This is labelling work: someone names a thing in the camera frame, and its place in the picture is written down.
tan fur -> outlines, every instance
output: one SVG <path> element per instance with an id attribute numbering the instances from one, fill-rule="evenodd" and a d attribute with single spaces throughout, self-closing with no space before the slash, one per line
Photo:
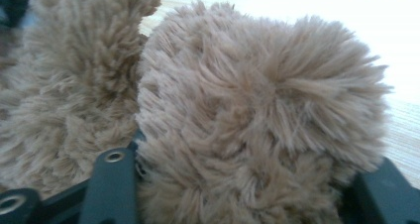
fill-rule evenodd
<path id="1" fill-rule="evenodd" d="M 381 160 L 384 66 L 338 22 L 198 3 L 142 58 L 146 223 L 338 223 L 340 187 Z"/>
<path id="2" fill-rule="evenodd" d="M 89 177 L 137 129 L 138 25 L 160 0 L 32 0 L 17 65 L 1 71 L 0 185 L 43 196 Z"/>

hole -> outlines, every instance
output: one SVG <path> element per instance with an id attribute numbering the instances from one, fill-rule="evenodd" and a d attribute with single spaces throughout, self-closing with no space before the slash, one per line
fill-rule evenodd
<path id="1" fill-rule="evenodd" d="M 26 201 L 26 197 L 22 194 L 15 194 L 0 200 L 0 215 L 13 212 L 18 209 Z"/>
<path id="2" fill-rule="evenodd" d="M 124 153 L 122 152 L 113 152 L 108 154 L 108 156 L 105 157 L 105 162 L 107 163 L 115 163 L 120 160 L 122 160 L 124 157 Z"/>
<path id="3" fill-rule="evenodd" d="M 101 221 L 99 224 L 115 224 L 115 220 L 109 218 L 109 219 Z"/>

wooden surface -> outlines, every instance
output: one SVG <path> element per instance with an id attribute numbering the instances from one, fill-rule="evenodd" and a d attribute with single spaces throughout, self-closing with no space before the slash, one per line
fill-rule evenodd
<path id="1" fill-rule="evenodd" d="M 163 0 L 141 25 L 149 35 L 174 7 L 197 0 Z M 305 15 L 342 21 L 367 43 L 379 63 L 389 64 L 385 82 L 394 86 L 386 97 L 390 121 L 386 155 L 420 188 L 420 8 L 419 0 L 201 0 L 206 5 L 230 2 L 254 17 L 292 22 Z"/>

faux fur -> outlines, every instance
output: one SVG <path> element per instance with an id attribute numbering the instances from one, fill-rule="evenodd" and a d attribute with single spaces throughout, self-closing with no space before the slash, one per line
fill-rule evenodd
<path id="1" fill-rule="evenodd" d="M 145 45 L 137 122 L 146 223 L 339 223 L 381 160 L 385 66 L 340 23 L 178 9 Z"/>
<path id="2" fill-rule="evenodd" d="M 15 66 L 0 66 L 0 185 L 50 196 L 137 129 L 138 25 L 160 0 L 32 0 Z"/>

plush stuffed animal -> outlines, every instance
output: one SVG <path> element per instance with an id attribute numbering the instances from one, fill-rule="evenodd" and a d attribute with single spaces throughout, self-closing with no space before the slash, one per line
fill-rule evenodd
<path id="1" fill-rule="evenodd" d="M 1 71 L 0 183 L 44 197 L 128 144 L 145 223 L 340 223 L 340 193 L 383 150 L 384 66 L 338 22 L 202 3 L 32 0 L 38 23 Z"/>

